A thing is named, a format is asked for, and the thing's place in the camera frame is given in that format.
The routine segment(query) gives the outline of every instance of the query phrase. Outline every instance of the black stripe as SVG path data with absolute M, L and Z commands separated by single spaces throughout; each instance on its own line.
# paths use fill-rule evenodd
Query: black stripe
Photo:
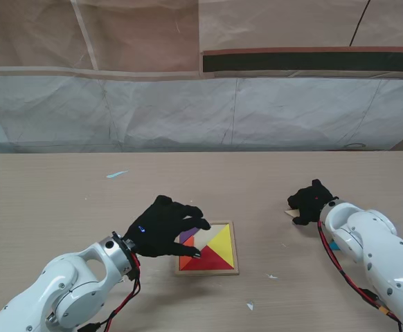
M 214 71 L 403 71 L 400 52 L 283 52 L 203 56 Z

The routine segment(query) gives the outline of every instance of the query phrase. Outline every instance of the wooden table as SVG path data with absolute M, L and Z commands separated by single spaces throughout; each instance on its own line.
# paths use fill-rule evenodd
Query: wooden table
M 397 331 L 344 282 L 316 224 L 294 226 L 284 214 L 286 198 L 314 178 L 383 212 L 403 237 L 400 151 L 0 155 L 0 309 L 50 259 L 124 233 L 165 194 L 199 206 L 208 220 L 234 222 L 240 275 L 175 277 L 171 257 L 142 257 L 141 294 L 111 332 Z M 366 285 L 361 267 L 343 265 Z M 96 319 L 131 287 L 117 285 Z

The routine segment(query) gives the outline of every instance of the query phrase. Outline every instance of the white backdrop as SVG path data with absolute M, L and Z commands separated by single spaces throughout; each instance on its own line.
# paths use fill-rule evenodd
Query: white backdrop
M 403 80 L 0 77 L 0 152 L 390 149 Z

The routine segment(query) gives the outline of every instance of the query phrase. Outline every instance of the connector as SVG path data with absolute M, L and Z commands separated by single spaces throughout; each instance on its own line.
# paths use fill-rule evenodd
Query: connector
M 101 323 L 89 323 L 80 327 L 77 332 L 96 332 L 101 326 Z

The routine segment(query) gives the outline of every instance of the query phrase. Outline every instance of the tangram puzzle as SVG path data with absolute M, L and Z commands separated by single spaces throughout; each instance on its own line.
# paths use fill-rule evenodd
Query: tangram puzzle
M 238 275 L 237 251 L 231 221 L 210 223 L 210 230 L 182 232 L 179 243 L 194 246 L 201 258 L 177 257 L 178 275 Z

